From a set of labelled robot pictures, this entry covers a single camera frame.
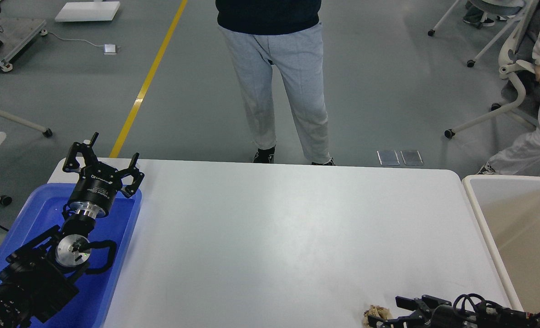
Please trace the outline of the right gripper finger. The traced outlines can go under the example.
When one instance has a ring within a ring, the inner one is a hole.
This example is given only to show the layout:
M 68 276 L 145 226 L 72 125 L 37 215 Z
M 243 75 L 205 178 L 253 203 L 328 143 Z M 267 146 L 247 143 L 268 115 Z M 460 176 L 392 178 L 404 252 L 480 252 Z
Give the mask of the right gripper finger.
M 395 301 L 397 307 L 408 311 L 419 311 L 423 315 L 432 315 L 434 310 L 441 305 L 450 307 L 453 305 L 450 301 L 430 295 L 422 295 L 421 297 L 396 296 Z
M 400 316 L 395 319 L 382 319 L 367 315 L 367 323 L 371 328 L 423 328 L 425 318 L 422 315 Z

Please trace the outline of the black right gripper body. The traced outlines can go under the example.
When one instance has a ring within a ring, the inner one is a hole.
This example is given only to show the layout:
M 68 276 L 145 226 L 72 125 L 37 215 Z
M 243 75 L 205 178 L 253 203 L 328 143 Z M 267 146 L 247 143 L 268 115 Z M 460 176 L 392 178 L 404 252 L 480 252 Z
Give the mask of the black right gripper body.
M 468 321 L 466 316 L 461 315 L 449 305 L 439 305 L 434 309 L 432 317 L 425 323 L 425 328 L 463 328 Z

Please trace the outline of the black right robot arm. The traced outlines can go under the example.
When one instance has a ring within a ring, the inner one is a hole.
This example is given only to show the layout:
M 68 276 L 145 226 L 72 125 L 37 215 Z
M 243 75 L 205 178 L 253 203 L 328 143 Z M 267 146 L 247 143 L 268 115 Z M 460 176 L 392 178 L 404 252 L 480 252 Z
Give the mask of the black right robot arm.
M 517 311 L 486 300 L 476 293 L 462 294 L 454 302 L 430 295 L 395 297 L 410 315 L 392 318 L 387 308 L 371 306 L 364 313 L 368 328 L 540 328 L 540 311 Z

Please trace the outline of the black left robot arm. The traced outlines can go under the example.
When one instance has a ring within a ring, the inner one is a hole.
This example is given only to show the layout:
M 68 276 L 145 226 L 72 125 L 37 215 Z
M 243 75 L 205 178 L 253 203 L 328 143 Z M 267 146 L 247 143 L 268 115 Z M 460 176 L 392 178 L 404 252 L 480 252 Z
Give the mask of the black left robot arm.
M 128 199 L 137 193 L 144 174 L 137 167 L 139 153 L 124 169 L 101 162 L 93 151 L 97 137 L 74 142 L 64 160 L 63 171 L 78 174 L 78 181 L 62 208 L 63 224 L 6 257 L 0 272 L 0 328 L 28 328 L 32 318 L 48 321 L 79 293 L 79 278 L 114 266 L 120 243 L 89 237 L 97 219 L 109 215 L 118 193 Z

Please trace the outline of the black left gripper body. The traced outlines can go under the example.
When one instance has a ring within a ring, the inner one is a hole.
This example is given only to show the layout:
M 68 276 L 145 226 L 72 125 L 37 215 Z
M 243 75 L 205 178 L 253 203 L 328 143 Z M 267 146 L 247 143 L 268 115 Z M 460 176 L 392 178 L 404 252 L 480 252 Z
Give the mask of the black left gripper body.
M 98 208 L 96 217 L 103 218 L 109 214 L 122 186 L 122 176 L 116 168 L 107 164 L 86 166 L 79 172 L 79 180 L 67 206 L 78 210 L 92 204 Z

